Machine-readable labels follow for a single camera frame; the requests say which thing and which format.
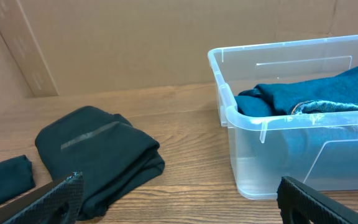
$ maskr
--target folded garment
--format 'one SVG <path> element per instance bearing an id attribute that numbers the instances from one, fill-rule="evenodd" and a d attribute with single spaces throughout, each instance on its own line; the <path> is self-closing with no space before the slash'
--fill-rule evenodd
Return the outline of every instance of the folded garment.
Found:
<path id="1" fill-rule="evenodd" d="M 103 216 L 109 205 L 163 172 L 159 143 L 119 114 L 80 108 L 47 126 L 35 145 L 53 180 L 82 172 L 79 220 Z"/>
<path id="2" fill-rule="evenodd" d="M 253 117 L 358 110 L 358 67 L 330 78 L 291 84 L 259 84 L 235 97 Z"/>
<path id="3" fill-rule="evenodd" d="M 26 156 L 0 162 L 0 204 L 33 187 L 31 162 Z"/>
<path id="4" fill-rule="evenodd" d="M 252 117 L 358 111 L 358 67 L 331 78 L 259 84 L 235 99 L 239 112 Z M 259 132 L 244 132 L 241 141 L 267 172 L 298 179 L 358 177 L 358 125 L 270 130 L 265 142 Z"/>

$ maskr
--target dark green folded cloth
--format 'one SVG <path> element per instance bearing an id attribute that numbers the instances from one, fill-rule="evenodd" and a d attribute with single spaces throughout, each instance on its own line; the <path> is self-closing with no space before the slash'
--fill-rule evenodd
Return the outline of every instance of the dark green folded cloth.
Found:
<path id="1" fill-rule="evenodd" d="M 52 179 L 82 172 L 79 220 L 103 216 L 109 205 L 163 172 L 160 144 L 119 114 L 80 108 L 47 126 L 35 145 Z"/>
<path id="2" fill-rule="evenodd" d="M 0 162 L 0 204 L 33 187 L 31 162 L 26 156 Z"/>

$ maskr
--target clear plastic container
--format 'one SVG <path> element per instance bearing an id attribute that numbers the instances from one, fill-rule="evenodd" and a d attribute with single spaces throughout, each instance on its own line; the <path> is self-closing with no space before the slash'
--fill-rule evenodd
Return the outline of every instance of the clear plastic container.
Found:
<path id="1" fill-rule="evenodd" d="M 209 51 L 221 125 L 227 126 L 238 191 L 275 198 L 281 176 L 316 190 L 358 189 L 358 111 L 253 118 L 234 96 L 258 83 L 293 83 L 358 66 L 358 35 Z"/>

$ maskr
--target wooden table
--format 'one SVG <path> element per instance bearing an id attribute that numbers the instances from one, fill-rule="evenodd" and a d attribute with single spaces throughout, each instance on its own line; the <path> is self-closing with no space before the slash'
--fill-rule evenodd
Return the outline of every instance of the wooden table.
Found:
<path id="1" fill-rule="evenodd" d="M 161 143 L 166 162 L 161 176 L 90 222 L 282 222 L 275 200 L 247 200 L 237 192 L 212 84 L 25 100 L 0 116 L 0 162 L 25 154 L 37 187 L 50 182 L 34 139 L 43 127 L 85 105 L 125 116 Z M 358 212 L 358 191 L 327 194 Z"/>

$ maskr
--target blue fabric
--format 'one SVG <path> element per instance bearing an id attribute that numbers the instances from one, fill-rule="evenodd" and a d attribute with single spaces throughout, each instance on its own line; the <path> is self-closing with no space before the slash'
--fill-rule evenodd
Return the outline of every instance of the blue fabric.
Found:
<path id="1" fill-rule="evenodd" d="M 252 117 L 358 111 L 358 67 L 331 78 L 259 84 L 235 99 L 239 112 Z M 269 173 L 302 180 L 313 167 L 310 178 L 358 177 L 358 125 L 270 130 L 264 143 L 259 135 L 248 130 L 241 134 Z"/>

